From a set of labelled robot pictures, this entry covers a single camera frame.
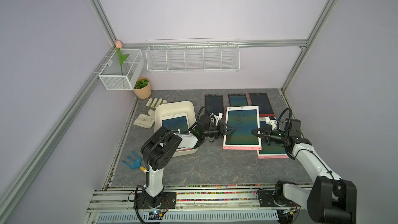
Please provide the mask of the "white writing tablet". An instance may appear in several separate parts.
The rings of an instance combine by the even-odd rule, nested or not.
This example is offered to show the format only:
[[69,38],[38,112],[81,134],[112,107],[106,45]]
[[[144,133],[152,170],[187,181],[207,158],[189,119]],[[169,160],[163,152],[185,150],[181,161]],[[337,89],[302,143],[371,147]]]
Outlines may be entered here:
[[[265,127],[265,117],[260,117],[260,127]],[[259,159],[287,159],[288,155],[283,147],[278,146],[275,143],[267,145],[266,142],[262,142],[262,149],[257,150],[257,156]]]

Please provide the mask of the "pink writing tablet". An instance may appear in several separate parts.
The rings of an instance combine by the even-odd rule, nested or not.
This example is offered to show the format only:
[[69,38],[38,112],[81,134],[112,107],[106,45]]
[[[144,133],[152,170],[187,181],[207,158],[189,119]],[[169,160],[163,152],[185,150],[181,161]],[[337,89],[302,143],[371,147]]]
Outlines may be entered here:
[[260,128],[257,106],[228,107],[226,123],[235,127],[236,131],[224,136],[224,150],[261,150],[261,139],[250,132]]
[[187,113],[172,114],[160,118],[161,126],[170,130],[187,131],[190,128],[190,122]]

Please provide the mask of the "black frame writing tablet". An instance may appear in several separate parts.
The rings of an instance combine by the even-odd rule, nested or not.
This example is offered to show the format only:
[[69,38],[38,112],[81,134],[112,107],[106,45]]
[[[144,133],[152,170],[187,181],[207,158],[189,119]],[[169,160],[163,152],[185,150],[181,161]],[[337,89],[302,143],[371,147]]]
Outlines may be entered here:
[[224,113],[223,95],[220,94],[206,94],[205,95],[205,113],[208,115],[214,114],[219,116]]

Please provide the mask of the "large red writing tablet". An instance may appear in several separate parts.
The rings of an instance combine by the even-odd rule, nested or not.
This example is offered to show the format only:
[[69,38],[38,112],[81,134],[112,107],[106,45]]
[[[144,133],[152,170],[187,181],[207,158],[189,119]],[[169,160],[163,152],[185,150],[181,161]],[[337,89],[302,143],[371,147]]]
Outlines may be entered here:
[[248,106],[246,94],[244,93],[232,93],[228,94],[230,107],[241,107]]

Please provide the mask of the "small red writing tablet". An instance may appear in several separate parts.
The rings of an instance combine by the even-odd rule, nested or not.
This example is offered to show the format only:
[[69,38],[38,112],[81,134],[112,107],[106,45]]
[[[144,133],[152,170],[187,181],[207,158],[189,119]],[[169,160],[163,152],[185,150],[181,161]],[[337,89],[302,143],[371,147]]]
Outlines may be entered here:
[[260,117],[275,116],[267,93],[249,93],[249,97],[252,106],[257,106],[259,108]]

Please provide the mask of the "cream plastic storage tray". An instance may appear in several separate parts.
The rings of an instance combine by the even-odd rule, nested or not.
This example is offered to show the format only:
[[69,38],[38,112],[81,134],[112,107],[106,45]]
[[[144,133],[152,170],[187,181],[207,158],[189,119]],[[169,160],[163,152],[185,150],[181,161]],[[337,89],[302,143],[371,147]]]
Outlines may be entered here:
[[[172,114],[179,114],[179,113],[187,113],[188,119],[190,122],[190,127],[195,123],[195,111],[194,105],[190,101],[181,101],[175,103],[167,103],[160,105],[155,110],[155,123],[154,123],[154,131],[162,127],[161,126],[161,117],[169,116]],[[175,151],[174,157],[180,157],[185,155],[190,155],[197,152],[197,148],[194,148],[198,142],[198,139],[193,135],[193,131],[191,130],[190,134],[188,134],[188,130],[181,132],[180,130],[177,131],[177,134],[182,138],[181,143],[179,144],[177,150]]]

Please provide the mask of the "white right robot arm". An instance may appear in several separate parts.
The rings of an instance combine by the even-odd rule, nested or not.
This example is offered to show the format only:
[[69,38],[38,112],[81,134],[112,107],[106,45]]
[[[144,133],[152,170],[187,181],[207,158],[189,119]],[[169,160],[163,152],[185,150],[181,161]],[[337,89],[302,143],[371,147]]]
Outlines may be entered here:
[[296,183],[278,181],[273,193],[276,203],[296,203],[307,210],[315,223],[357,222],[355,184],[342,179],[318,156],[312,143],[302,137],[300,120],[287,118],[283,130],[267,124],[251,133],[268,144],[282,144],[288,157],[298,160],[313,182],[311,190],[306,190]]

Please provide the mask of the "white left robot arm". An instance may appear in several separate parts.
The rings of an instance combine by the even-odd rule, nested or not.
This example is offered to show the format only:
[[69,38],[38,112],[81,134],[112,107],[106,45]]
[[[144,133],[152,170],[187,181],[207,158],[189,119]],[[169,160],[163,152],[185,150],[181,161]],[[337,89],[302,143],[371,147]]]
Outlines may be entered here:
[[186,131],[161,126],[141,148],[146,168],[146,184],[136,199],[142,199],[150,208],[158,207],[162,201],[168,199],[164,193],[163,169],[183,142],[193,139],[196,141],[193,147],[198,148],[206,139],[220,139],[235,130],[235,127],[224,122],[218,123],[214,116],[207,115],[200,116]]

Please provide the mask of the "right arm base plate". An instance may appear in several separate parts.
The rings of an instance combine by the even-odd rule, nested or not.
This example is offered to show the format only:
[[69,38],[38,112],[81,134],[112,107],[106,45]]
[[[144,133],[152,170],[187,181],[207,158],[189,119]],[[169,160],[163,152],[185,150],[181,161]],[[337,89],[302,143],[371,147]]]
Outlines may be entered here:
[[258,189],[256,191],[256,198],[261,207],[298,207],[294,202],[289,200],[277,200],[274,197],[274,190]]

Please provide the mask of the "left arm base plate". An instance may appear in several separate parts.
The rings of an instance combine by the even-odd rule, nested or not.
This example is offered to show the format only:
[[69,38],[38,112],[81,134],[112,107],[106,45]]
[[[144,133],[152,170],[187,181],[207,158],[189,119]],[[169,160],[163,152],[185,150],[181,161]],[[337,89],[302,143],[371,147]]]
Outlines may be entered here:
[[135,198],[134,205],[137,209],[175,209],[177,202],[176,192],[160,192],[152,197],[146,191],[139,192]]

